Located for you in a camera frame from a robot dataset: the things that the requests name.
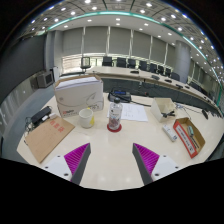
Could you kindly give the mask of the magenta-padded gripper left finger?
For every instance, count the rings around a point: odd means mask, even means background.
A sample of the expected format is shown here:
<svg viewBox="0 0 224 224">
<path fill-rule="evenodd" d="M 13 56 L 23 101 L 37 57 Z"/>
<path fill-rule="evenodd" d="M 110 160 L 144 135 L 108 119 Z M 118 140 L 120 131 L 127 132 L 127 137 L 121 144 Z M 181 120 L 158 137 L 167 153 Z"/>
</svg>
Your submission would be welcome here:
<svg viewBox="0 0 224 224">
<path fill-rule="evenodd" d="M 91 146 L 87 143 L 66 155 L 57 155 L 43 167 L 43 170 L 79 185 L 90 154 Z"/>
</svg>

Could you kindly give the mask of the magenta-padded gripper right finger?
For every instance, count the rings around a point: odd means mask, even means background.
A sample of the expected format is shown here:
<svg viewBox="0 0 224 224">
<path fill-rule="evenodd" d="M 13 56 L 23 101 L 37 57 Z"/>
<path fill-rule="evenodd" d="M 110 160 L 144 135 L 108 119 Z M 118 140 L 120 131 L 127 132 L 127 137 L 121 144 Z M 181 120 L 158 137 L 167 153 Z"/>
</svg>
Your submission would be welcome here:
<svg viewBox="0 0 224 224">
<path fill-rule="evenodd" d="M 168 155 L 159 155 L 137 143 L 133 144 L 132 153 L 145 185 L 166 177 L 180 169 L 179 165 Z"/>
</svg>

